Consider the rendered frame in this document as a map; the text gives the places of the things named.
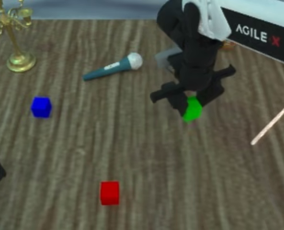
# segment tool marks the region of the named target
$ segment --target white ball tip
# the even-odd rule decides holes
[[[128,55],[128,59],[129,59],[131,68],[134,70],[140,68],[143,64],[143,58],[138,53],[130,53]]]

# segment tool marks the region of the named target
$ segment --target wooden tabletop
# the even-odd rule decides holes
[[[38,62],[5,67],[0,38],[0,230],[284,230],[284,65],[236,47],[238,70],[194,124],[149,94],[173,76],[154,55],[171,47],[155,21],[36,21],[17,32]],[[82,75],[140,53],[144,66],[89,82]],[[50,119],[32,116],[49,96]],[[100,181],[121,204],[102,207]]]

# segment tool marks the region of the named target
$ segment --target candle holder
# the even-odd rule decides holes
[[[36,63],[36,58],[33,54],[21,51],[14,35],[14,30],[20,31],[32,24],[31,16],[33,11],[30,8],[23,8],[23,1],[18,0],[20,6],[9,9],[6,13],[3,1],[0,0],[0,36],[6,31],[12,42],[14,52],[7,60],[7,67],[13,72],[28,71]]]

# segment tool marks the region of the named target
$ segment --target cube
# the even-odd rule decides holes
[[[118,181],[101,182],[100,201],[102,205],[119,205],[119,182]]]
[[[49,97],[34,97],[31,111],[34,117],[49,118],[52,105]]]

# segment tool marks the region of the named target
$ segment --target candelabra base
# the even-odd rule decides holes
[[[13,72],[26,72],[35,64],[35,56],[27,52],[22,52],[20,55],[12,54],[7,61],[7,67]]]

